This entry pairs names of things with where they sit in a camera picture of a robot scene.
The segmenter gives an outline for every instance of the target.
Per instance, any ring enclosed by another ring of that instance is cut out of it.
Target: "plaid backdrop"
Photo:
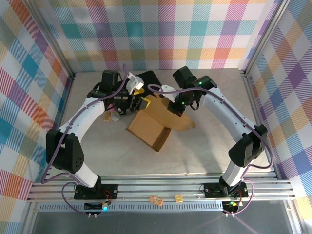
[[[123,63],[131,70],[177,69],[185,65],[193,69],[238,67],[248,44],[253,44],[250,40],[259,41],[261,25],[267,24],[272,15],[270,12],[266,21],[259,20],[265,5],[273,5],[274,10],[278,1],[37,3],[73,70],[93,72],[120,70]]]
[[[0,234],[19,228],[67,77],[22,0],[0,0]]]
[[[312,1],[292,0],[250,81],[283,178],[312,231]]]

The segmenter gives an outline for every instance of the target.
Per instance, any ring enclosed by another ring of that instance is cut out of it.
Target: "table surface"
[[[154,71],[162,84],[178,88],[174,70]],[[192,70],[198,78],[209,75],[224,96],[248,119],[254,121],[245,85],[238,69]],[[68,99],[63,122],[81,107],[86,95],[101,80],[101,73],[77,73]],[[221,173],[230,162],[228,151],[234,146],[231,135],[206,108],[185,111],[196,123],[195,129],[172,130],[160,152],[155,152],[126,131],[135,113],[118,121],[103,121],[99,116],[82,139],[85,163],[98,175],[138,175],[162,173]],[[267,165],[263,152],[254,162]]]

